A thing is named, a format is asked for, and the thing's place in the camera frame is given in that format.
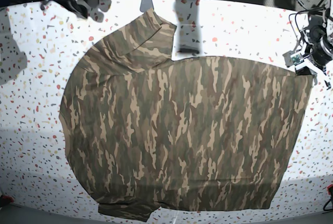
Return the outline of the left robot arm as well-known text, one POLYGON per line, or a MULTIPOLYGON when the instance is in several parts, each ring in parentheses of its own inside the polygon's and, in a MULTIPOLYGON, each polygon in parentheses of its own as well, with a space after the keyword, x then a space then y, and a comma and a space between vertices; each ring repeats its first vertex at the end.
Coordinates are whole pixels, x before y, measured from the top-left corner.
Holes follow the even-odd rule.
POLYGON ((309 24, 301 32, 305 37, 310 61, 326 73, 326 65, 332 61, 332 0, 321 0, 304 13, 309 24))

